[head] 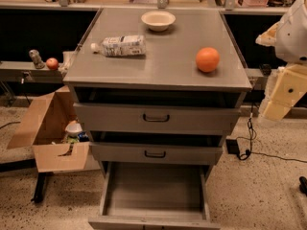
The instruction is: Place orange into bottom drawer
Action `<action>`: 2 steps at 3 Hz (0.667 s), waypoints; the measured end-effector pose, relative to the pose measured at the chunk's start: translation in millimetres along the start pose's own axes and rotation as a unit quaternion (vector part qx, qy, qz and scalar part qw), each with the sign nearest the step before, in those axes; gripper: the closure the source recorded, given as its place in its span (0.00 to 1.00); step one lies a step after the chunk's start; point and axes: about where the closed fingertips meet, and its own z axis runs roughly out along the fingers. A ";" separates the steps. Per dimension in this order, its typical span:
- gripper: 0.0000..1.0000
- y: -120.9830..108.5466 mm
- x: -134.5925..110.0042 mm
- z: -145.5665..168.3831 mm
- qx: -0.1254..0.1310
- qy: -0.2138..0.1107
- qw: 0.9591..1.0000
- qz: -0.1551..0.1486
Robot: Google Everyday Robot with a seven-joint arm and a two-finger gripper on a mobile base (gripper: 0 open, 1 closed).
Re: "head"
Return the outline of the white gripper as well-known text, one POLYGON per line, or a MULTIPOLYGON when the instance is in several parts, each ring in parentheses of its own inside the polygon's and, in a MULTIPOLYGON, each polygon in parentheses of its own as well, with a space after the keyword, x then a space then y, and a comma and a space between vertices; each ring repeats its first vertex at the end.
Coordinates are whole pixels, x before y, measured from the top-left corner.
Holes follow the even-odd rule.
MULTIPOLYGON (((255 39, 258 45, 277 45, 279 22, 274 23, 255 39)), ((288 62, 273 71, 267 80, 265 98, 259 107, 260 116, 270 121, 282 120, 307 93, 307 64, 288 62)))

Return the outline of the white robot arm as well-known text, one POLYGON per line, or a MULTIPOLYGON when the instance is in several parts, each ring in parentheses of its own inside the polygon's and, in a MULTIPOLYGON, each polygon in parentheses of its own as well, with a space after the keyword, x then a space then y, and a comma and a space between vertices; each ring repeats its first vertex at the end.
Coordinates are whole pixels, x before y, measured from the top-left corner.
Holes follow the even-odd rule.
POLYGON ((263 120, 280 121, 307 93, 307 0, 295 0, 256 43, 273 46, 276 57, 286 62, 268 76, 259 107, 263 120))

